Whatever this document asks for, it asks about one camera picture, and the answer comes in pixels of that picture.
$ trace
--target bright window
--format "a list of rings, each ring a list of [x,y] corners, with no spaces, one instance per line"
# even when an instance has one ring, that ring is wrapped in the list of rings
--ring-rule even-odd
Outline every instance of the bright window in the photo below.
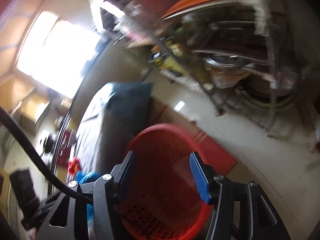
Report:
[[[41,12],[20,51],[17,68],[47,87],[73,98],[80,72],[96,54],[100,36],[51,12]]]

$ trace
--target black hose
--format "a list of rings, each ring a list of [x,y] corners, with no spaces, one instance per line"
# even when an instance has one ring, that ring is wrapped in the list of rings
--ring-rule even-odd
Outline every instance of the black hose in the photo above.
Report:
[[[45,165],[45,163],[42,161],[25,133],[21,130],[20,126],[2,107],[0,107],[0,122],[9,130],[9,132],[13,135],[13,137],[17,140],[17,142],[21,145],[26,154],[35,164],[35,166],[49,182],[51,182],[58,190],[68,195],[69,197],[93,205],[92,199],[67,187],[48,169],[47,165]]]

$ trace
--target red plastic basket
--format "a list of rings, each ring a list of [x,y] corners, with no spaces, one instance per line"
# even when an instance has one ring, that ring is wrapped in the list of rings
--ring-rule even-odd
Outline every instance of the red plastic basket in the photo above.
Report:
[[[201,147],[182,128],[153,125],[139,133],[128,150],[137,154],[135,171],[119,211],[128,232],[136,239],[187,240],[207,221],[211,207],[199,196],[189,156]]]

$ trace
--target blue gripper pad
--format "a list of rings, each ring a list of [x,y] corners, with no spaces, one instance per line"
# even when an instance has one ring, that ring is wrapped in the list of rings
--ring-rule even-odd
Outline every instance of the blue gripper pad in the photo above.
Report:
[[[202,170],[194,153],[190,154],[189,165],[201,199],[209,204],[211,200],[211,195],[209,193],[209,182],[205,177],[204,171]]]

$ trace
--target silver screw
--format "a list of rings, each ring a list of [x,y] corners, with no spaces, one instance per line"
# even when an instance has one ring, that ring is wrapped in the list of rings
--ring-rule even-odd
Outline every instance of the silver screw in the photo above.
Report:
[[[75,186],[77,186],[77,184],[78,184],[78,182],[76,182],[75,180],[73,180],[73,181],[70,181],[70,182],[69,182],[68,186],[69,186],[69,187],[75,187]]]
[[[111,175],[111,174],[104,174],[104,175],[102,176],[102,178],[103,178],[104,180],[109,180],[109,179],[112,179],[112,175]]]
[[[214,178],[215,178],[216,180],[223,180],[223,179],[224,179],[224,176],[218,174],[218,175],[215,175]]]
[[[250,185],[251,185],[252,187],[257,187],[257,186],[259,185],[259,183],[256,182],[256,181],[254,181],[254,180],[252,180],[252,181],[250,181]]]

